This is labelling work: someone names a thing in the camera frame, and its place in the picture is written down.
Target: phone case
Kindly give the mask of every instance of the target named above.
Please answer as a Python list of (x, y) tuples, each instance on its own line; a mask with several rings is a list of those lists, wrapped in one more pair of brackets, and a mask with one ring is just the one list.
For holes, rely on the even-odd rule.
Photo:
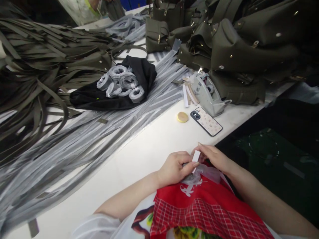
[(190, 113), (190, 116), (212, 137), (223, 129), (223, 127), (201, 107), (193, 110)]

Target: handbag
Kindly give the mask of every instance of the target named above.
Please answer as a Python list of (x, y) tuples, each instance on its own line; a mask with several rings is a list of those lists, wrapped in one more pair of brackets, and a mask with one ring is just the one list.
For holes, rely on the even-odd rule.
[(153, 19), (167, 22), (169, 31), (184, 25), (184, 0), (174, 3), (161, 3), (160, 6), (154, 4)]
[(243, 40), (228, 19), (223, 19), (212, 31), (211, 70), (260, 73), (285, 60), (296, 58), (298, 49), (284, 45), (272, 49), (258, 47)]
[(148, 53), (170, 50), (167, 38), (169, 30), (166, 22), (146, 19), (145, 45)]
[(167, 39), (168, 45), (172, 48), (175, 39), (179, 39), (182, 43), (186, 43), (191, 35), (194, 33), (195, 26), (187, 26), (176, 28), (175, 30), (169, 33), (169, 37)]
[(210, 58), (200, 54), (191, 54), (186, 44), (180, 45), (177, 60), (193, 70), (198, 70), (200, 67), (209, 69), (210, 67)]
[(211, 32), (212, 27), (208, 23), (202, 22), (187, 42), (189, 52), (210, 58), (212, 54)]
[(304, 39), (308, 21), (313, 16), (313, 1), (286, 0), (249, 16), (234, 24), (240, 36), (259, 41), (260, 46), (283, 45)]
[(210, 70), (208, 74), (222, 100), (232, 100), (233, 104), (253, 104), (257, 99), (265, 101), (266, 88), (262, 79), (255, 79), (246, 86), (229, 72)]

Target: red fabric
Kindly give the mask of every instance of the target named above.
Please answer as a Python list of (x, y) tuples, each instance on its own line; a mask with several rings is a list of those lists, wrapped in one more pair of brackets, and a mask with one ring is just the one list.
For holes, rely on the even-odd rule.
[(222, 238), (273, 238), (261, 218), (233, 194), (226, 182), (202, 176), (188, 197), (175, 184), (157, 190), (151, 238), (166, 238), (176, 226), (195, 227)]

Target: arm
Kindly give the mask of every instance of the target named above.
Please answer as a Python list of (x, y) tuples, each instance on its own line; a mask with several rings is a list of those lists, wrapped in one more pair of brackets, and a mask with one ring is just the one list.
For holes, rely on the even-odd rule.
[(103, 213), (123, 221), (144, 198), (159, 188), (180, 182), (190, 174), (199, 165), (191, 161), (192, 157), (185, 151), (170, 154), (159, 171), (147, 175), (106, 200), (94, 213)]
[(198, 147), (194, 150), (203, 153), (199, 161), (209, 158), (217, 169), (229, 177), (245, 202), (276, 233), (309, 238), (319, 237), (319, 231), (314, 225), (216, 147), (198, 143)]
[(123, 221), (144, 198), (159, 188), (157, 172), (150, 173), (106, 200), (94, 213), (103, 213)]

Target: olive green leather handbag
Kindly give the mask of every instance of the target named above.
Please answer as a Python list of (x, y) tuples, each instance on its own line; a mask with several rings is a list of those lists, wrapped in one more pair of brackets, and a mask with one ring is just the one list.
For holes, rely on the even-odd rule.
[(161, 3), (160, 6), (154, 4), (154, 20), (167, 22), (169, 31), (184, 26), (184, 0), (174, 3)]
[(145, 45), (148, 53), (170, 50), (168, 37), (169, 30), (166, 22), (146, 19)]
[(223, 19), (212, 31), (211, 70), (261, 73), (299, 54), (292, 44), (269, 49), (258, 47), (258, 43), (243, 40), (232, 23)]

